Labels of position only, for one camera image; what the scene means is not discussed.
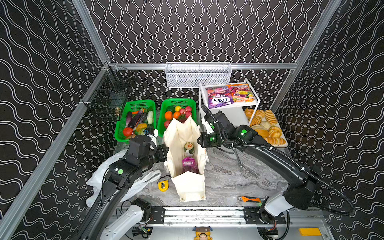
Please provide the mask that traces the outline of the purple Fox's candy bag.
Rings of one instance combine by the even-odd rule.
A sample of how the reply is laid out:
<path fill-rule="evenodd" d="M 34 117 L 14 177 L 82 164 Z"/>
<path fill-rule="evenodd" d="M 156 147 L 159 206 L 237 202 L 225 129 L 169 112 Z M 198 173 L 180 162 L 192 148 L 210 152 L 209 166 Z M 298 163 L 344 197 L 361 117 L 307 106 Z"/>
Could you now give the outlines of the purple Fox's candy bag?
<path fill-rule="evenodd" d="M 208 108 L 215 109 L 234 104 L 234 100 L 227 86 L 206 88 Z"/>

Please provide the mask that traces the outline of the green drink can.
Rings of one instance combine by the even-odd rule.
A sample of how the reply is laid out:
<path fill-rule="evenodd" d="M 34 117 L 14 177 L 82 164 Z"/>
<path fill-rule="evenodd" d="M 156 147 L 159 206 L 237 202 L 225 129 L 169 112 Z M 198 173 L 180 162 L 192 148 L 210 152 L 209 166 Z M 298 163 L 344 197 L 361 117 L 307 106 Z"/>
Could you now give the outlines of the green drink can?
<path fill-rule="evenodd" d="M 187 156 L 192 156 L 195 152 L 195 146 L 193 143 L 191 142 L 187 142 L 185 145 L 184 145 L 184 154 L 187 155 Z"/>

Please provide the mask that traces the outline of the cream canvas tote bag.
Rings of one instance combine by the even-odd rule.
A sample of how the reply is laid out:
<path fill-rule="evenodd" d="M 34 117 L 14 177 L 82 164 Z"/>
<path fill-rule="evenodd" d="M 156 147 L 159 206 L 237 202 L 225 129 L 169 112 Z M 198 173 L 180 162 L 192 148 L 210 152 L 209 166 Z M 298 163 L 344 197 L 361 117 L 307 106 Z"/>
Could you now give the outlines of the cream canvas tote bag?
<path fill-rule="evenodd" d="M 200 127 L 191 117 L 184 123 L 172 120 L 163 135 L 169 148 L 166 167 L 181 202 L 206 199 L 204 171 L 209 157 L 206 148 L 198 143 L 200 136 Z"/>

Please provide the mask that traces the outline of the purple snack pouch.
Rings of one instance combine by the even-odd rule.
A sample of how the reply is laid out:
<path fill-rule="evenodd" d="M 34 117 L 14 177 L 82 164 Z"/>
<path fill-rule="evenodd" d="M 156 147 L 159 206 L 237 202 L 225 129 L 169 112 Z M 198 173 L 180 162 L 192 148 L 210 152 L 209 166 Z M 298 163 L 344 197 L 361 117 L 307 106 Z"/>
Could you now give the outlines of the purple snack pouch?
<path fill-rule="evenodd" d="M 196 160 L 191 157 L 184 158 L 182 160 L 183 164 L 183 173 L 185 172 L 191 172 L 195 174 L 199 174 L 199 168 Z"/>

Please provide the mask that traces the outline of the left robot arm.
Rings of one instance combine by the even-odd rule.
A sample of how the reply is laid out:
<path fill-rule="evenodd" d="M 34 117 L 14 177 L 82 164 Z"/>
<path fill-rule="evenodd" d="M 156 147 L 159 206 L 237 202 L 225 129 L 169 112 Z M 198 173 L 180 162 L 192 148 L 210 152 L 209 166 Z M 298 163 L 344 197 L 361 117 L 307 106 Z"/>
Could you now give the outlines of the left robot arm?
<path fill-rule="evenodd" d="M 165 162 L 169 148 L 157 146 L 148 136 L 136 136 L 118 161 L 102 176 L 102 187 L 90 212 L 72 237 L 73 240 L 99 240 L 118 203 L 134 182 L 154 164 Z"/>

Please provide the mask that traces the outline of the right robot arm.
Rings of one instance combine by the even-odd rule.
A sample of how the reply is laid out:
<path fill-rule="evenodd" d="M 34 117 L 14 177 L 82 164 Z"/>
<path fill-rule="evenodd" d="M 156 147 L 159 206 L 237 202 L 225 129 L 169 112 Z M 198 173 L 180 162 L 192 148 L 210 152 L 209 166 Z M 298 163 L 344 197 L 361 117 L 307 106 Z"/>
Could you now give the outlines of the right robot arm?
<path fill-rule="evenodd" d="M 262 161 L 272 168 L 288 183 L 288 186 L 273 196 L 267 197 L 259 208 L 259 216 L 263 222 L 268 222 L 290 209 L 306 210 L 308 207 L 316 207 L 326 212 L 340 215 L 352 216 L 356 212 L 353 202 L 341 191 L 324 182 L 314 169 L 301 165 L 288 154 L 278 150 L 269 144 L 266 138 L 258 134 L 247 125 L 234 127 L 226 115 L 219 111 L 213 114 L 207 106 L 202 106 L 206 113 L 204 119 L 207 129 L 212 132 L 202 132 L 197 142 L 203 148 L 221 148 L 237 155 L 239 152 L 246 153 Z M 330 189 L 336 195 L 348 203 L 348 211 L 338 211 L 313 202 L 314 192 L 318 184 Z"/>

